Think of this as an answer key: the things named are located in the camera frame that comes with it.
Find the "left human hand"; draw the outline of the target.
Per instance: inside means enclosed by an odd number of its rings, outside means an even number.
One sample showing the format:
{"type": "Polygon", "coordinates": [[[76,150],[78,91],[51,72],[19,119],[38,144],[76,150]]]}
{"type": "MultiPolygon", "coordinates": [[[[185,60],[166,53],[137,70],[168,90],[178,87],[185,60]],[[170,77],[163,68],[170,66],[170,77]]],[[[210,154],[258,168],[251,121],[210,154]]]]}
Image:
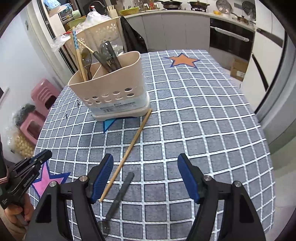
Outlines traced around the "left human hand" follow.
{"type": "Polygon", "coordinates": [[[11,223],[19,227],[26,227],[32,218],[34,210],[30,197],[26,193],[23,196],[23,204],[21,206],[10,204],[4,210],[4,213],[11,223]]]}

